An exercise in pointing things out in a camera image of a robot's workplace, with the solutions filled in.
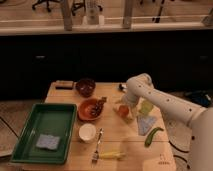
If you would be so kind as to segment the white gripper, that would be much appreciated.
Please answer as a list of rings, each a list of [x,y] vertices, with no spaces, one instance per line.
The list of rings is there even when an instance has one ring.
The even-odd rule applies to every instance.
[[[133,112],[133,108],[138,104],[138,97],[132,94],[128,94],[126,93],[123,97],[122,97],[122,101],[130,106],[131,108],[129,109],[128,115],[127,115],[127,119],[128,120],[134,120],[135,116],[134,116],[134,112]]]

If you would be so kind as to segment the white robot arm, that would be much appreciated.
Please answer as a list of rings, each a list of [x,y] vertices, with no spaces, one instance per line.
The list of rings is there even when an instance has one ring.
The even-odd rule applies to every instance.
[[[129,78],[126,87],[122,101],[127,105],[135,107],[144,98],[191,128],[189,171],[213,171],[213,107],[202,107],[155,89],[146,73]]]

